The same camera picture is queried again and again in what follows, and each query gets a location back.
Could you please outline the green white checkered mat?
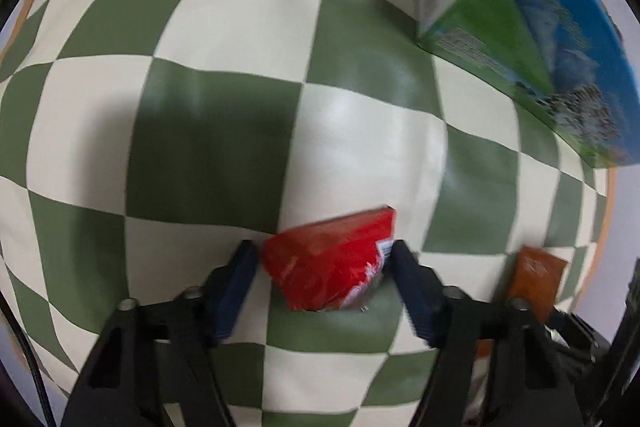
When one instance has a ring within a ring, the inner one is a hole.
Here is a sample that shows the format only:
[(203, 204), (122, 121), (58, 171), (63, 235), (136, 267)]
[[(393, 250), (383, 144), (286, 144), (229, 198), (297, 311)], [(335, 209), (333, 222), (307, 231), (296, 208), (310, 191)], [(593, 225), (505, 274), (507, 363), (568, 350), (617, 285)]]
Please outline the green white checkered mat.
[(120, 300), (380, 206), (489, 300), (518, 248), (574, 309), (605, 174), (414, 42), (414, 0), (32, 0), (1, 57), (1, 290), (62, 407)]

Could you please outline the brown small snack packet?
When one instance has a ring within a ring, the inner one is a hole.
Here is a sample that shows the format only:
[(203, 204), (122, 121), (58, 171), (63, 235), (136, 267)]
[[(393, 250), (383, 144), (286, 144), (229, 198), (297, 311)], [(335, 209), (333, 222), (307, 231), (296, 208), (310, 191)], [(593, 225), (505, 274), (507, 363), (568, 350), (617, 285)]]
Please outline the brown small snack packet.
[(489, 303), (500, 306), (513, 298), (522, 298), (538, 322), (546, 326), (567, 265), (566, 260), (548, 251), (523, 246), (516, 254), (506, 257), (506, 265)]

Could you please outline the milk carton cardboard box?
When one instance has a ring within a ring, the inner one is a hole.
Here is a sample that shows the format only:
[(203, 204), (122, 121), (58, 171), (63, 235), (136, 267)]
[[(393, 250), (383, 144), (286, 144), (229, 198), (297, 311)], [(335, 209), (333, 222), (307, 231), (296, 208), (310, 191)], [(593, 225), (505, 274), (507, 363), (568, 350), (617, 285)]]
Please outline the milk carton cardboard box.
[(589, 165), (639, 160), (639, 83), (601, 0), (418, 0), (416, 40), (524, 106)]

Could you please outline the red triangular snack packet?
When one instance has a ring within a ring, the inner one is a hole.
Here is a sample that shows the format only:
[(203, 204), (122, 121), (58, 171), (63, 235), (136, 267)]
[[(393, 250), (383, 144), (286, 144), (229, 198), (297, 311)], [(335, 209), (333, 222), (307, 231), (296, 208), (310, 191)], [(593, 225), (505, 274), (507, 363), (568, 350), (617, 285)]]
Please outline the red triangular snack packet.
[(395, 220), (384, 206), (301, 225), (267, 239), (260, 261), (291, 310), (348, 308), (381, 276)]

